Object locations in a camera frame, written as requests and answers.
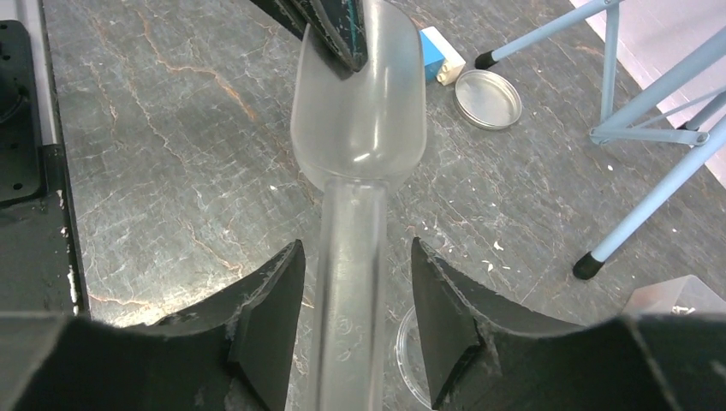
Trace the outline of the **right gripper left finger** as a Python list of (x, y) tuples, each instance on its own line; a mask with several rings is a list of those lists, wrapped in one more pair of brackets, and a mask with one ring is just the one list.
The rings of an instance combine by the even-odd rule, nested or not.
[(1, 317), (4, 410), (282, 410), (306, 272), (301, 241), (153, 325)]

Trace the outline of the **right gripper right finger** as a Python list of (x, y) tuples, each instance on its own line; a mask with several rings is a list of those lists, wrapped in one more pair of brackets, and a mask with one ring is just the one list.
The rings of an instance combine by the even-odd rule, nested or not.
[(511, 301), (411, 246), (435, 410), (722, 410), (721, 313), (620, 314), (582, 326)]

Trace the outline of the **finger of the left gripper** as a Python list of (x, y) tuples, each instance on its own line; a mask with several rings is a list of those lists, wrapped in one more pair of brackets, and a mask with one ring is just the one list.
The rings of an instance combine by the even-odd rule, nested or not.
[(361, 71), (368, 60), (364, 4), (360, 0), (252, 0), (266, 15), (296, 38), (306, 28), (346, 69)]

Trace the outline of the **clear round jar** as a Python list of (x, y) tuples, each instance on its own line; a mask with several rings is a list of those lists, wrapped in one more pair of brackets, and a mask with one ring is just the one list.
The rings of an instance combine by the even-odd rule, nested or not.
[(410, 307), (398, 327), (395, 340), (396, 365), (412, 409), (431, 410), (431, 397), (425, 373), (416, 308)]

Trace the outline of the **clear plastic scoop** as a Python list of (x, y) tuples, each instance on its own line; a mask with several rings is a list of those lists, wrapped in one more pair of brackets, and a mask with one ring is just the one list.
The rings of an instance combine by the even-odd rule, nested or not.
[(305, 31), (290, 133), (322, 191), (306, 408), (379, 410), (384, 376), (387, 198), (426, 146), (420, 34), (394, 4), (365, 1), (368, 60), (350, 73)]

